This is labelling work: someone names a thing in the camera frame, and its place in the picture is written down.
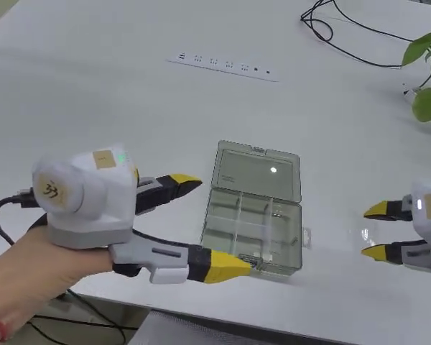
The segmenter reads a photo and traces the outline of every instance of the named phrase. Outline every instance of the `table surface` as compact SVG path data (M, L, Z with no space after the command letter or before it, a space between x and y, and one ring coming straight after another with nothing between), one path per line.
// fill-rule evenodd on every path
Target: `table surface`
M361 215L408 193L416 178L431 178L431 124L418 124L402 96L427 66L387 70L340 54L299 22L311 3L20 0L0 20L0 198L28 187L33 162L45 154L124 142L144 176L203 179L194 193L135 223L197 243L219 140L301 157L312 249L287 283L151 285L144 272L89 277L76 292L350 343L431 344L431 275L359 254L367 245L361 232L376 243L417 238L410 224ZM411 38L431 30L431 6L338 3L377 29ZM380 63L401 61L406 42L349 24L331 5L319 12L335 44ZM166 62L181 51L269 66L279 82ZM19 238L40 214L10 206L1 218Z

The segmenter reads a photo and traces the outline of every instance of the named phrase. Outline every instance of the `power strip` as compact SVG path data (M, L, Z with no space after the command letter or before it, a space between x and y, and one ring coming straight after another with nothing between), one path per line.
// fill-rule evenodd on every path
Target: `power strip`
M168 59L171 63L180 63L208 70L217 70L230 74L242 75L243 77L261 79L263 81L278 81L275 73L269 68L248 63L235 63L229 59L203 56L201 54L190 54L181 52L178 56Z

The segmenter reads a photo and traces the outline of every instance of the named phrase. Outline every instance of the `black wire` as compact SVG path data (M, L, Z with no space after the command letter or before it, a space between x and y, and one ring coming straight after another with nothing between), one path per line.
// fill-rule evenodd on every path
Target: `black wire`
M102 314L102 312L100 312L99 309L97 309L92 303L88 302L83 297L79 296L77 293L74 293L71 289L68 289L67 292L70 293L76 300L78 300L82 304L89 307L94 313L96 313L98 316L103 318L105 321L111 323L114 326L114 328L117 329L118 332L120 332L121 337L123 338L122 344L123 345L126 344L126 335L124 334L123 329L121 328L121 326L119 324L117 324L115 321L111 320L110 318L108 318L104 314Z
M8 203L20 203L22 200L24 200L23 197L22 197L22 195L16 195L16 196L11 196L11 197L8 197L8 198L1 199L0 200L0 208L3 207L3 206L5 206ZM0 237L2 239L4 239L6 242L8 242L8 244L10 246L14 245L13 239L2 229L1 224L0 224ZM120 332L121 337L123 338L122 345L126 344L126 335L124 334L123 329L120 327L119 324L117 324L116 322L112 321L110 318L108 318L104 314L102 314L102 312L100 312L99 309L97 309L93 304L91 304L90 302L88 302L87 300L85 300L83 297L79 296L77 293L73 292L71 289L68 289L67 292L70 293L74 298L76 298L82 304L88 306L94 313L96 313L102 319L104 319L107 322L111 323L113 325L113 327ZM50 336L48 336L47 334L45 334L42 330L40 330L38 327L36 327L32 322L28 322L28 324L31 327L33 327L35 329L35 331L37 331L43 337L45 337L46 339L52 341L53 343L59 344L59 345L67 345L67 344L61 343L60 341L54 340L53 338L51 338Z
M9 198L1 199L0 208L2 206L5 206L8 203L18 203L18 202L19 202L19 196L11 196ZM0 225L0 237L5 241L7 241L10 246L14 244L13 239L10 236L8 236L8 234L1 228L1 225Z
M104 323L77 321L77 320L70 320L69 318L56 318L54 316L35 315L33 318L42 319L42 320L49 320L49 321L60 321L60 322L66 322L66 323L74 323L76 325L84 325L84 326L92 326L92 327L115 328L114 325L106 325ZM128 327L128 326L120 326L120 328L125 330L125 331L137 331L139 329L139 327Z
M32 322L28 322L28 324L35 330L37 331L40 336L42 336L43 338L51 341L52 343L58 344L58 345L67 345L66 343L63 343L61 341L58 341L56 339L51 338L50 336L48 336L45 332L43 332L40 328L36 327Z
M422 88L423 86L425 86L425 84L428 82L428 81L430 81L430 79L431 79L431 75L428 77L428 78L426 78L426 80L422 83L422 85L420 85L418 88Z
M326 0L326 1L324 1L324 0L318 0L318 1L316 1L315 2L315 4L310 8L310 9L308 9L307 11L305 11L301 16L300 16L300 21L301 22L303 22L303 23L305 23L305 25L307 25L312 31L313 31L313 34L315 34L315 36L319 39L319 40L321 40L321 41L323 41L324 43L326 43L326 44L328 44L328 45L330 45L331 47L334 47L336 50L338 50L338 51L340 51L340 52L342 52L343 54L346 54L346 55L348 55L348 56L351 56L352 58L354 58L354 59L356 59L357 61L361 61L362 63L366 63L366 64L368 64L368 65L372 65L372 66L376 66L376 67L383 67L383 68L401 68L402 67L402 65L384 65L384 64L380 64L380 63L373 63L373 62L371 62L371 61L368 61L368 60L365 60L365 59L363 59L363 58L361 58L361 57L359 57L359 56L356 56L356 55L354 55L354 54L352 54L352 53L350 53L350 52L347 52L346 50L344 50L344 49L342 49L342 48L340 48L340 47L338 47L338 46L336 46L336 45L334 45L333 43L331 43L330 41L333 39L333 36L334 36L334 32L333 32L333 29L332 29L332 27L327 23L327 22L325 22L325 21L323 21L323 20L321 20L321 19L315 19L315 18L313 18L313 13L314 13L314 11L317 9L317 8L319 8L319 7L321 7L321 6L324 6L324 5L326 5L326 4L329 4L329 3L332 3L334 6L335 6L335 8L337 9L337 11L338 12L340 12L340 14L342 15L342 16L344 16L347 20L349 20L350 22L352 22L352 23L354 23L354 24L356 24L356 25L358 25L358 26L360 26L360 27L363 27L364 29L367 29L367 30L370 30L370 31L372 31L372 32L376 32L376 33L379 33L379 34L382 34L382 35L386 35L386 36L390 36L390 37L394 37L394 38L397 38L397 39L399 39L399 40L404 40L404 41L407 41L407 42L412 42L412 40L410 40L410 39L408 39L408 38L405 38L405 37L401 37L401 36L398 36L398 35L395 35L395 34L390 34L389 32L384 32L384 31L380 31L380 30L377 30L377 29L374 29L374 28L372 28L372 27L368 27L368 26L366 26L366 25L364 25L364 24L361 24L361 23L359 23L359 22L357 22L356 20L354 20L354 19L351 19L350 17L348 17L346 14L344 14L343 12L342 12L342 10L340 9L340 7L338 7L338 5L337 5L337 3L335 2L335 0ZM330 36L329 36L329 38L324 38L315 28L314 28L314 26L313 26L313 23L321 23L321 24L323 24L323 25L325 25L327 28L328 28L328 30L329 30L329 33L330 33Z

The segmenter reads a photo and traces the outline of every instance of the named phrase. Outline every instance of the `hand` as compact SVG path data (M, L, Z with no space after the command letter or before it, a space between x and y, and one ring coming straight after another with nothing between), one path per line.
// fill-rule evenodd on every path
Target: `hand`
M46 226L32 229L0 256L0 319L14 332L82 278L110 270L107 249L58 247Z

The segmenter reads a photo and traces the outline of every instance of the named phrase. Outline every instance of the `clear plastic box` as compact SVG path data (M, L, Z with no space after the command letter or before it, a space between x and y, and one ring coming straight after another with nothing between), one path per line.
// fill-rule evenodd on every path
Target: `clear plastic box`
M217 156L202 245L290 276L302 267L298 156L230 142Z

